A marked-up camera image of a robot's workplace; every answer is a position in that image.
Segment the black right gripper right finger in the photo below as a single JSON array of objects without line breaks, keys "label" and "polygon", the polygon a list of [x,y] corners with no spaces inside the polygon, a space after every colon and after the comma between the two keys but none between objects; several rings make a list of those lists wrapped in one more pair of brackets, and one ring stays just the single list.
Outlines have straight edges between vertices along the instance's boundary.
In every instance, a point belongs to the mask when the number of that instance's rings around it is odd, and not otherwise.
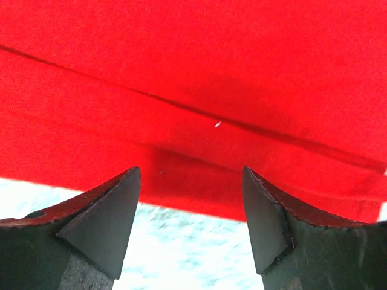
[{"label": "black right gripper right finger", "polygon": [[249,167],[242,195],[256,272],[265,289],[386,288],[386,222],[320,210]]}]

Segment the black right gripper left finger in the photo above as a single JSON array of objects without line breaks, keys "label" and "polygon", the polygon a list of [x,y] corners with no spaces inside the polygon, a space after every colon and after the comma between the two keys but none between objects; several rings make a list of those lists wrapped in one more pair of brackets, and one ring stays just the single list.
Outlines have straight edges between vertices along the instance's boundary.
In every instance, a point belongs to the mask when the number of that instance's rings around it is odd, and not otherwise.
[{"label": "black right gripper left finger", "polygon": [[137,166],[23,218],[1,221],[2,289],[112,289],[140,196]]}]

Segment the red t shirt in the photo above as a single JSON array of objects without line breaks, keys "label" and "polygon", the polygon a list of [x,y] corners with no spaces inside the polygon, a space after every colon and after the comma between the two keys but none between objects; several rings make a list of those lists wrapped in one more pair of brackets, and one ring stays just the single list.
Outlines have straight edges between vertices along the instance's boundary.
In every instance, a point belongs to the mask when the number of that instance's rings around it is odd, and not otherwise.
[{"label": "red t shirt", "polygon": [[2,1],[1,175],[242,220],[249,166],[375,222],[385,1]]}]

